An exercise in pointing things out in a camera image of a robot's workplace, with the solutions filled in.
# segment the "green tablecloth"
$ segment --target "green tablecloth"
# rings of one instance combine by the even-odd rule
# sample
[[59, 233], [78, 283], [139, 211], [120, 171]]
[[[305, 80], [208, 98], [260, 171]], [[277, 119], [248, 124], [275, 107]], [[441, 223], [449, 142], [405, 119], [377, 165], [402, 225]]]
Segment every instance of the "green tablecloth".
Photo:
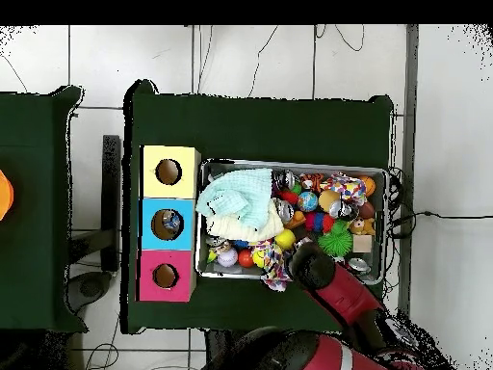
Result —
[[275, 293], [259, 281], [198, 277], [187, 304], [135, 302], [139, 145], [193, 146], [208, 157], [387, 168], [392, 101], [234, 99], [155, 94], [150, 82], [125, 97], [126, 189], [123, 316], [148, 328], [335, 330], [327, 313], [295, 285]]
[[0, 170], [14, 188], [0, 222], [0, 329], [85, 330], [65, 306], [66, 130], [81, 90], [0, 93]]

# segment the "light blue cloth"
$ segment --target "light blue cloth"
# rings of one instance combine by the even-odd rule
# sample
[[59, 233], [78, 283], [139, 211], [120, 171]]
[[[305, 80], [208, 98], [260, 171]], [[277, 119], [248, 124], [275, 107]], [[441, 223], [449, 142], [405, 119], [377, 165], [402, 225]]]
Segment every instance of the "light blue cloth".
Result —
[[204, 189], [195, 210], [205, 217], [237, 214], [242, 224], [260, 229], [269, 217], [271, 194], [271, 169], [229, 172]]

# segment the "pink box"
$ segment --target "pink box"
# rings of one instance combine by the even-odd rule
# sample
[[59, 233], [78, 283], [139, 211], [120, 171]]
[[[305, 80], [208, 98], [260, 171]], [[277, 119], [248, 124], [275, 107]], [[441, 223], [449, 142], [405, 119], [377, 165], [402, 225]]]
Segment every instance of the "pink box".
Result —
[[[195, 289], [195, 270], [191, 251], [143, 250], [139, 301], [187, 303]], [[154, 271], [169, 264], [177, 274], [171, 288], [163, 288], [154, 281]]]

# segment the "shape sorter box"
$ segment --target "shape sorter box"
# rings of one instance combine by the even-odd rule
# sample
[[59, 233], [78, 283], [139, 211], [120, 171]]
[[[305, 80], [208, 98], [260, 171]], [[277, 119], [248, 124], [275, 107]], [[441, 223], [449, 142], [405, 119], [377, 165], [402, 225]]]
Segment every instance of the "shape sorter box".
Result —
[[[161, 165], [169, 161], [177, 167], [177, 178], [165, 184], [159, 178]], [[200, 153], [193, 147], [143, 146], [143, 196], [145, 198], [196, 198]]]
[[[192, 258], [191, 251], [142, 251], [139, 301], [188, 302], [196, 281]], [[176, 273], [176, 281], [170, 288], [163, 288], [155, 281], [155, 272], [162, 265], [170, 266]]]
[[[195, 201], [172, 198], [143, 198], [142, 250], [195, 249]], [[170, 240], [158, 238], [152, 231], [154, 216], [160, 210], [174, 210], [180, 216], [181, 232]]]

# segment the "metal tray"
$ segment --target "metal tray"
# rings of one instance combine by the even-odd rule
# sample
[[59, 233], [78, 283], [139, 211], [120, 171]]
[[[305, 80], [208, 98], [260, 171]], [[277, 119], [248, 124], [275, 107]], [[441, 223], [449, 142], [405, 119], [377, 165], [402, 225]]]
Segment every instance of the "metal tray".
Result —
[[[357, 168], [329, 165], [309, 165], [298, 163], [280, 162], [260, 162], [234, 159], [206, 159], [201, 162], [198, 173], [198, 193], [209, 184], [209, 175], [218, 176], [222, 173], [243, 170], [268, 168], [275, 171], [289, 169], [294, 174], [301, 173], [323, 173], [330, 176], [335, 172], [343, 172], [348, 176], [370, 176], [376, 184], [375, 192], [369, 197], [369, 202], [376, 211], [375, 230], [376, 236], [371, 253], [357, 253], [355, 256], [363, 258], [371, 268], [368, 274], [359, 276], [368, 285], [376, 285], [384, 278], [384, 260], [386, 256], [387, 241], [386, 228], [388, 223], [388, 197], [389, 197], [389, 174], [383, 169]], [[218, 263], [207, 264], [209, 249], [205, 243], [206, 221], [201, 214], [197, 215], [196, 226], [196, 245], [195, 245], [195, 269], [203, 277], [208, 278], [239, 278], [239, 279], [259, 279], [264, 271], [256, 266], [243, 268], [239, 264], [232, 267], [222, 267]]]

